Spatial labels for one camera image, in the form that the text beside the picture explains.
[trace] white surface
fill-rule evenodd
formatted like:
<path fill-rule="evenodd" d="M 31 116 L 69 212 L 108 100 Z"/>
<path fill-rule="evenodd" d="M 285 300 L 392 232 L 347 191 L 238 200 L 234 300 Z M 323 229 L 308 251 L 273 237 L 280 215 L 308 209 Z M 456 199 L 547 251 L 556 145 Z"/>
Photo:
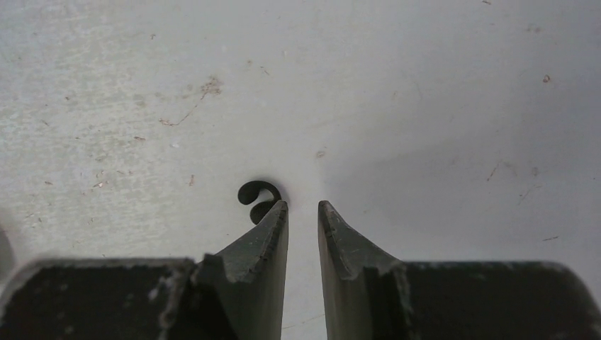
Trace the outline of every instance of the white surface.
<path fill-rule="evenodd" d="M 321 199 L 401 259 L 557 260 L 601 300 L 601 2 L 491 1 L 0 1 L 17 265 L 200 259 L 264 177 L 291 204 L 283 339 L 325 339 Z"/>

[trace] black hook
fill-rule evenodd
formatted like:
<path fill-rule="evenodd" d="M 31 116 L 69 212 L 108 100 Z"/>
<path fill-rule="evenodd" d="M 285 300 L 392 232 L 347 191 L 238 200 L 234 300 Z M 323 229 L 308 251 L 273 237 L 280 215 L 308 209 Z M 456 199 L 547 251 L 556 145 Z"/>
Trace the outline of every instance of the black hook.
<path fill-rule="evenodd" d="M 269 191 L 273 195 L 273 198 L 255 205 L 250 210 L 250 220 L 256 225 L 267 215 L 271 207 L 281 200 L 278 188 L 266 181 L 250 181 L 238 191 L 238 200 L 244 205 L 249 205 L 259 198 L 259 194 L 263 190 Z"/>

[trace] scratched surface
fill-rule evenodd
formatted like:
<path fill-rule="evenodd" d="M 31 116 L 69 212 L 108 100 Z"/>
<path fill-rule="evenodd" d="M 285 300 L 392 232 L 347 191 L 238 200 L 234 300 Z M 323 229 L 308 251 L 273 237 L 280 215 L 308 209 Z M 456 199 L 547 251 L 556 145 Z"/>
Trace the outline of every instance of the scratched surface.
<path fill-rule="evenodd" d="M 324 339 L 317 204 L 401 259 L 549 259 L 601 300 L 601 2 L 2 1 L 0 277 L 192 256 L 290 202 L 284 339 Z"/>

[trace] black c-shaped object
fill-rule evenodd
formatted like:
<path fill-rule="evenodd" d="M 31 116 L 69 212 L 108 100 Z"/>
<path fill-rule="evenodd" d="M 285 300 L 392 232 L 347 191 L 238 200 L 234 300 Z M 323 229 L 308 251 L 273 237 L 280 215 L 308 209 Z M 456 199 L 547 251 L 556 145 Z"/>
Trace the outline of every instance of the black c-shaped object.
<path fill-rule="evenodd" d="M 271 207 L 281 200 L 278 188 L 266 181 L 250 181 L 243 185 L 238 191 L 238 200 L 244 205 L 249 205 L 259 198 L 259 194 L 263 190 L 269 191 L 273 195 L 273 198 L 258 203 L 250 210 L 250 220 L 256 225 L 261 222 L 263 217 L 270 211 Z"/>

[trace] black mechanical part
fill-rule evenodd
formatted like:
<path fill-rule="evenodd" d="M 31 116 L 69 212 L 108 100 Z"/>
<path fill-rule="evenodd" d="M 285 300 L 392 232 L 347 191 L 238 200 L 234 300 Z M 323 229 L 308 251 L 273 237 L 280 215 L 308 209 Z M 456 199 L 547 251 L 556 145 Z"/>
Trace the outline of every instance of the black mechanical part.
<path fill-rule="evenodd" d="M 277 340 L 288 208 L 215 255 L 33 263 L 0 297 L 2 340 Z"/>
<path fill-rule="evenodd" d="M 402 262 L 319 205 L 325 319 L 334 339 L 601 339 L 583 283 L 549 262 Z"/>
<path fill-rule="evenodd" d="M 271 207 L 281 200 L 278 188 L 266 181 L 250 181 L 238 190 L 238 200 L 244 205 L 249 205 L 256 201 L 262 191 L 270 192 L 272 197 L 269 200 L 257 203 L 250 210 L 250 220 L 256 225 L 261 222 L 261 219 L 269 212 Z"/>

